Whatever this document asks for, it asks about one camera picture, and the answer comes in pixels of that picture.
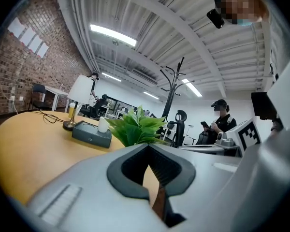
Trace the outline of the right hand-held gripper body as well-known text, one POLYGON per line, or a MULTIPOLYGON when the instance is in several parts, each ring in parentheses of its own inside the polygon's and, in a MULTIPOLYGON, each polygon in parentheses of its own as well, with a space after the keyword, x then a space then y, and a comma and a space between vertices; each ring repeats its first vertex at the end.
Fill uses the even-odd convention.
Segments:
POLYGON ((218 134, 213 145, 186 145, 180 149, 213 155, 242 157, 245 151, 261 143, 254 120, 246 120, 227 132, 218 134))

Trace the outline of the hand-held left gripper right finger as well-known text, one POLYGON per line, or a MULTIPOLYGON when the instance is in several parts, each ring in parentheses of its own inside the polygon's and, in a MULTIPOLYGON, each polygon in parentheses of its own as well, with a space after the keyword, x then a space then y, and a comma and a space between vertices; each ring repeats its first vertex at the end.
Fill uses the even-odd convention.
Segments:
POLYGON ((148 221, 150 232, 197 231, 197 224, 239 162, 163 145, 152 145, 148 160, 165 190, 163 218, 154 216, 148 221))

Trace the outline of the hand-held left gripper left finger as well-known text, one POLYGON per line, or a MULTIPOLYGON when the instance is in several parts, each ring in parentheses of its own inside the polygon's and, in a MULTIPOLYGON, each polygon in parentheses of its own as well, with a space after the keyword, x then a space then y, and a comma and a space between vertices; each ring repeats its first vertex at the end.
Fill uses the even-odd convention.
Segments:
POLYGON ((107 168, 122 156, 145 149, 129 146, 82 160, 40 188, 27 208, 59 232, 166 232, 148 199, 125 197, 107 179, 107 168))

